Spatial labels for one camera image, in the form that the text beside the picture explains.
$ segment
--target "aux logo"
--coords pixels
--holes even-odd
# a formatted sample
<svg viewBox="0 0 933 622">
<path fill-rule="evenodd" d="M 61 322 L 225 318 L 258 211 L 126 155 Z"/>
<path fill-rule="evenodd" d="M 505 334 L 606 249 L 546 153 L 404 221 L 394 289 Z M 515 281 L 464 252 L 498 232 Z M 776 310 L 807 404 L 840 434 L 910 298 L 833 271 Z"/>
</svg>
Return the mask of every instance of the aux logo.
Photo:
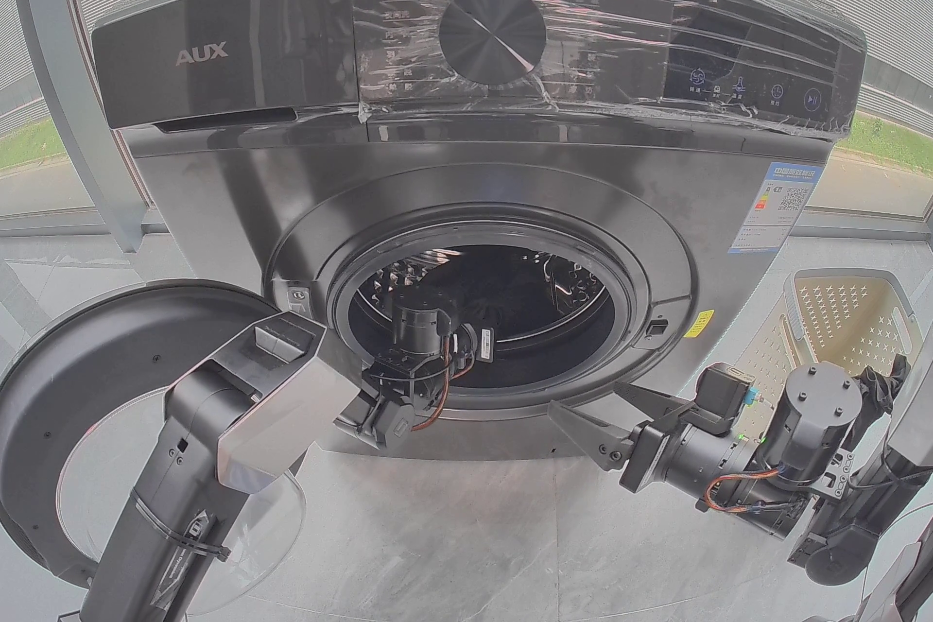
<svg viewBox="0 0 933 622">
<path fill-rule="evenodd" d="M 188 62 L 204 62 L 207 59 L 214 59 L 218 56 L 229 56 L 224 51 L 225 44 L 227 43 L 221 42 L 219 45 L 196 46 L 190 52 L 187 49 L 182 49 L 178 53 L 178 59 L 175 61 L 175 67 L 184 65 Z"/>
</svg>

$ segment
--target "play/pause button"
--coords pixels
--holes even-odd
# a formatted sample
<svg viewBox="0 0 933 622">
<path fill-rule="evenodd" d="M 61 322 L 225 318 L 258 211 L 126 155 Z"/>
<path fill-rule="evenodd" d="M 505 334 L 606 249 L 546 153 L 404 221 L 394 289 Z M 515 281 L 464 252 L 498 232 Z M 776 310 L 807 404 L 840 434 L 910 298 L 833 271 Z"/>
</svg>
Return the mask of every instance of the play/pause button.
<svg viewBox="0 0 933 622">
<path fill-rule="evenodd" d="M 803 105 L 808 112 L 815 112 L 823 102 L 823 94 L 815 88 L 811 88 L 803 97 Z"/>
</svg>

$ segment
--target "plastic wrap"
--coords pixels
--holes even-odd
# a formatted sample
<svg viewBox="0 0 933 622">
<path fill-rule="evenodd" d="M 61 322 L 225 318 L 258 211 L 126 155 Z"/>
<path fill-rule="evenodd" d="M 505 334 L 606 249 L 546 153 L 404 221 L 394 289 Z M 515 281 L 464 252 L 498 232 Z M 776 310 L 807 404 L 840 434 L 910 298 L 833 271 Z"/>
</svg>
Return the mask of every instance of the plastic wrap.
<svg viewBox="0 0 933 622">
<path fill-rule="evenodd" d="M 540 61 L 486 86 L 445 57 L 438 30 L 451 1 L 354 0 L 362 121 L 413 111 L 676 111 L 840 138 L 855 111 L 864 50 L 846 22 L 820 17 L 818 3 L 802 12 L 778 0 L 532 0 L 547 27 Z"/>
<path fill-rule="evenodd" d="M 153 1 L 133 0 L 134 12 Z M 438 29 L 451 1 L 353 0 L 361 121 L 676 113 L 835 139 L 855 113 L 864 36 L 822 0 L 532 0 L 547 27 L 540 61 L 495 86 L 457 74 L 445 58 Z"/>
</svg>

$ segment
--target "grass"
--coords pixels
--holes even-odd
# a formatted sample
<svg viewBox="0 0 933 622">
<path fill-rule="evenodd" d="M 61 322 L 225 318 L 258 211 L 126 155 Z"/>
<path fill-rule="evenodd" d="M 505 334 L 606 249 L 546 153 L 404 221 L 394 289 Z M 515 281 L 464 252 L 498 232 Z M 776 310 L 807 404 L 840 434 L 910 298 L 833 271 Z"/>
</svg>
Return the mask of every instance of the grass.
<svg viewBox="0 0 933 622">
<path fill-rule="evenodd" d="M 63 154 L 62 138 L 51 119 L 23 125 L 0 137 L 0 171 Z"/>
<path fill-rule="evenodd" d="M 933 176 L 933 138 L 874 116 L 857 114 L 852 122 L 852 134 L 840 140 L 836 147 L 906 171 Z"/>
<path fill-rule="evenodd" d="M 892 167 L 933 176 L 933 138 L 874 116 L 856 114 L 852 134 L 836 146 Z M 64 155 L 51 119 L 21 126 L 0 137 L 0 171 Z"/>
</svg>

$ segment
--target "qr code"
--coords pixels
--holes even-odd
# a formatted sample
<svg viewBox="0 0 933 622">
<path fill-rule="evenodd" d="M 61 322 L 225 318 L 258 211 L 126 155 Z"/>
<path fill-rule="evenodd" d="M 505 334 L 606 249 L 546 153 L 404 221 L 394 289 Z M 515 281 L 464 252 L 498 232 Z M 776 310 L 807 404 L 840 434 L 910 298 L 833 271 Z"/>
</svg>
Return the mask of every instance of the qr code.
<svg viewBox="0 0 933 622">
<path fill-rule="evenodd" d="M 778 209 L 796 212 L 806 204 L 808 196 L 810 196 L 809 186 L 792 186 L 784 194 L 784 199 L 781 200 Z"/>
</svg>

